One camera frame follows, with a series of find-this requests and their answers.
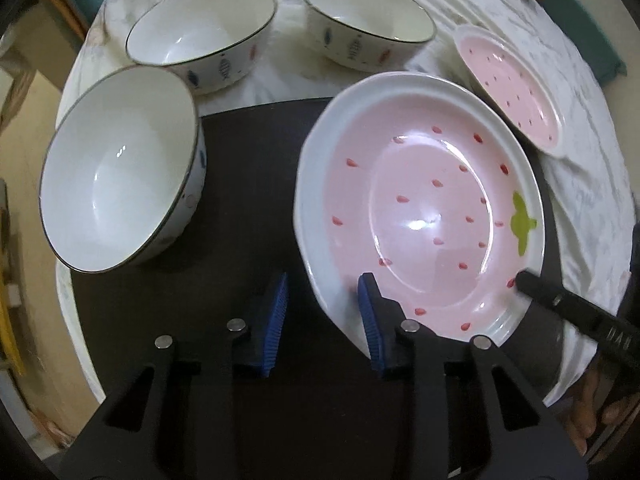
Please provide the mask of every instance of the pink plate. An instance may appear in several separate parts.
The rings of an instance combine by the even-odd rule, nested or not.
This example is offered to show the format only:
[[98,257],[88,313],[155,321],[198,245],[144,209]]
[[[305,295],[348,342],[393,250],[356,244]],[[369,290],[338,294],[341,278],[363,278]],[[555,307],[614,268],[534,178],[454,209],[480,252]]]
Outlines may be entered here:
[[372,76],[336,97],[302,150],[294,224],[320,305],[366,352],[356,283],[438,334],[501,344],[540,270],[542,204],[500,118],[459,86],[417,73]]
[[456,29],[458,53],[482,93],[537,149],[561,156],[562,121],[552,93],[529,64],[500,37],[473,25]]

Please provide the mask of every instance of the white tablecloth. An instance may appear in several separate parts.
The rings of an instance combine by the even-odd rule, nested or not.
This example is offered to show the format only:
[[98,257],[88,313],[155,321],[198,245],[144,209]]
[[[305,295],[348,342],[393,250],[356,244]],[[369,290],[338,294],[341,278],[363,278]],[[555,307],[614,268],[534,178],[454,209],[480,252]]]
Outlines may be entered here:
[[[66,83],[58,121],[100,78],[132,64],[124,49],[130,28],[159,0],[106,0]],[[615,312],[628,278],[634,206],[613,123],[596,80],[576,47],[534,0],[417,0],[434,18],[436,38],[408,63],[409,70],[470,87],[452,32],[482,25],[514,45],[555,92],[566,121],[568,156],[543,155],[562,260],[564,286]],[[256,68],[228,89],[198,99],[201,115],[291,99],[334,96],[366,76],[316,54],[303,30],[302,0],[278,0],[270,47]],[[69,333],[98,400],[104,393],[89,357],[74,302],[69,270],[56,269],[58,295]],[[557,400],[582,374],[595,345],[564,328],[562,371],[546,397]]]

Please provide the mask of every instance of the black mat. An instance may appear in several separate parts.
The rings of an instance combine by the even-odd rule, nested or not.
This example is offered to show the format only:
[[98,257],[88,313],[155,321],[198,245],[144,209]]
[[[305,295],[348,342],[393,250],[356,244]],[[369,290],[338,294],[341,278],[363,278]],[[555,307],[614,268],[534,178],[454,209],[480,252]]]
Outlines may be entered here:
[[[273,269],[290,274],[290,307],[269,381],[236,385],[244,478],[388,479],[402,446],[404,384],[382,383],[329,321],[310,290],[292,227],[298,155],[328,100],[242,108],[204,119],[203,197],[180,239],[140,267],[72,273],[78,313],[108,393],[156,336],[194,340],[242,312]],[[560,280],[556,230],[545,206],[543,273]],[[532,306],[503,347],[537,391],[555,384],[562,323]]]

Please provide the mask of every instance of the beige floor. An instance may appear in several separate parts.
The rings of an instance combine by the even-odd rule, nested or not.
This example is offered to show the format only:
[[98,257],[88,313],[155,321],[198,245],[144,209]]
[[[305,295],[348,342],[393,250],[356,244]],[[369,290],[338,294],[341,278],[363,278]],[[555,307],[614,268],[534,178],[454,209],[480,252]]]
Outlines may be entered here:
[[[77,434],[97,408],[60,313],[55,256],[38,212],[38,183],[46,148],[54,132],[60,90],[74,54],[40,10],[18,38],[20,51],[40,72],[20,113],[0,134],[0,176],[8,187],[15,272],[23,306],[12,311],[18,346],[28,373],[18,387],[31,408],[41,409],[62,430]],[[42,50],[37,44],[46,44]]]

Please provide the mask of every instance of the silver screw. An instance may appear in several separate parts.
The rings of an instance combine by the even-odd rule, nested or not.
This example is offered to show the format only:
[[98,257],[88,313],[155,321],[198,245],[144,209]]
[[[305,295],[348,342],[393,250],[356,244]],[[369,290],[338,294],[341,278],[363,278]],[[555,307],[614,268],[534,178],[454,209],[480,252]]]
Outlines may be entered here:
[[246,323],[244,319],[240,319],[239,317],[235,317],[226,322],[226,329],[230,332],[240,332],[244,330],[246,327]]
[[476,346],[476,348],[479,348],[481,350],[488,350],[489,348],[491,348],[491,340],[484,335],[479,335],[478,337],[474,338],[474,345]]
[[415,319],[405,319],[400,323],[400,328],[405,332],[418,332],[418,330],[420,330],[420,323]]
[[172,344],[174,344],[174,338],[170,335],[161,335],[160,337],[156,338],[156,348],[159,348],[161,350],[169,348],[169,346],[171,346]]

